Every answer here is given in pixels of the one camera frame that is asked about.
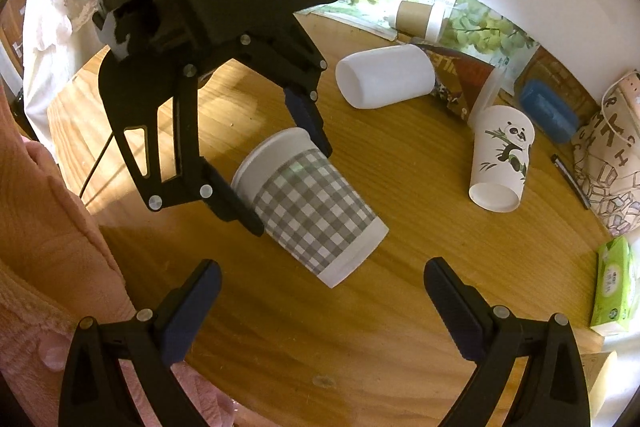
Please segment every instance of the pink towel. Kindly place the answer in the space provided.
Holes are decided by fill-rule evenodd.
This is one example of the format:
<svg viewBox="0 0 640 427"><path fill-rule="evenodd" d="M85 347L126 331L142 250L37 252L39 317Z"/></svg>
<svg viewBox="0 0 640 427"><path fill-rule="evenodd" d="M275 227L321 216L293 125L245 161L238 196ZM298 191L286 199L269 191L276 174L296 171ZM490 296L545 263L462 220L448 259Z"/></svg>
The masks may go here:
<svg viewBox="0 0 640 427"><path fill-rule="evenodd" d="M92 216L44 147L18 133L0 87L0 371L36 427L58 424L62 370L78 320L129 319L134 308ZM212 427L232 400L188 364L172 368ZM145 425L158 420L130 363L124 374Z"/></svg>

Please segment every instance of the white fabric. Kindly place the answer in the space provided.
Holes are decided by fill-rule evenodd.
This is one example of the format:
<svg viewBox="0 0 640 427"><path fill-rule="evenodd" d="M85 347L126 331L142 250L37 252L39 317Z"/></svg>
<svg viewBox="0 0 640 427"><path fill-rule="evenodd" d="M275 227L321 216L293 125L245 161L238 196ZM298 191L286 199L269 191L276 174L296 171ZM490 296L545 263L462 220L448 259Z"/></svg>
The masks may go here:
<svg viewBox="0 0 640 427"><path fill-rule="evenodd" d="M24 13L24 112L57 161L47 108L100 49L92 24L94 0L27 0Z"/></svg>

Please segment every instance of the wooden tabletop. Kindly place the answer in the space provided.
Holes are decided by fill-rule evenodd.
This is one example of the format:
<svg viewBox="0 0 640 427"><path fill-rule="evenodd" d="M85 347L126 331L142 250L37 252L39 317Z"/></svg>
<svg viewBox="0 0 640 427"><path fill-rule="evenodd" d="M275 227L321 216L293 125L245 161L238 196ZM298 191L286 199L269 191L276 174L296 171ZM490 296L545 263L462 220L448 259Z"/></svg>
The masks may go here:
<svg viewBox="0 0 640 427"><path fill-rule="evenodd" d="M533 147L522 206L492 214L467 195L471 131L435 99L356 110L340 95L335 65L389 43L332 20L301 17L329 63L319 108L331 160L390 229L345 282L329 289L268 235L222 223L201 202L149 212L112 143L84 195L138 308L154 307L202 258L222 266L223 290L188 360L245 406L283 426L436 426L474 365L458 354L422 285L443 256L491 305L520 317L571 320L581 352L588 330L594 250L607 234L550 161ZM68 187L79 191L110 133L94 57L49 110ZM172 157L168 106L161 154ZM278 87L231 61L200 91L201 154L230 180L262 140L292 126ZM522 373L512 375L492 425L501 425Z"/></svg>

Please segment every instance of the brown and white cup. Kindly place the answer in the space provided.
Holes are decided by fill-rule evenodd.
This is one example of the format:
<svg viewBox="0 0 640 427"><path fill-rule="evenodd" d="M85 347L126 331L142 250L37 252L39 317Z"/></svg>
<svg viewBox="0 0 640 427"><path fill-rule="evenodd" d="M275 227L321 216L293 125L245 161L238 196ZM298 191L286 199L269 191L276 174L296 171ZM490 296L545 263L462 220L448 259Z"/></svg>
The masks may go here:
<svg viewBox="0 0 640 427"><path fill-rule="evenodd" d="M231 183L266 232L329 288L378 247L388 228L301 128L274 134Z"/></svg>

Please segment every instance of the beige bag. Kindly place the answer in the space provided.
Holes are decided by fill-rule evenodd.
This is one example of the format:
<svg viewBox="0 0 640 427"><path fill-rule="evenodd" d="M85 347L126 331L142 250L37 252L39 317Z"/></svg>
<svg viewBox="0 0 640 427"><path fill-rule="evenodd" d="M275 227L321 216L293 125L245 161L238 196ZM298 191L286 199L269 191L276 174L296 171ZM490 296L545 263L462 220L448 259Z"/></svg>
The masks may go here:
<svg viewBox="0 0 640 427"><path fill-rule="evenodd" d="M615 237L640 225L640 73L613 84L572 139L575 177Z"/></svg>

